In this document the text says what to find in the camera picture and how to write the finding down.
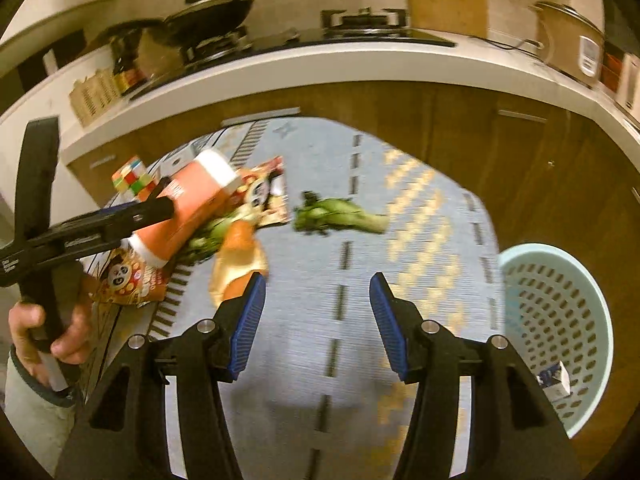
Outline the grey sleeve forearm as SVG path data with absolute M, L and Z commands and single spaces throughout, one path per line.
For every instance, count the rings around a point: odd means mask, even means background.
M 30 376 L 12 344 L 6 369 L 4 414 L 30 454 L 51 476 L 74 426 L 76 404 L 74 390 L 55 392 Z

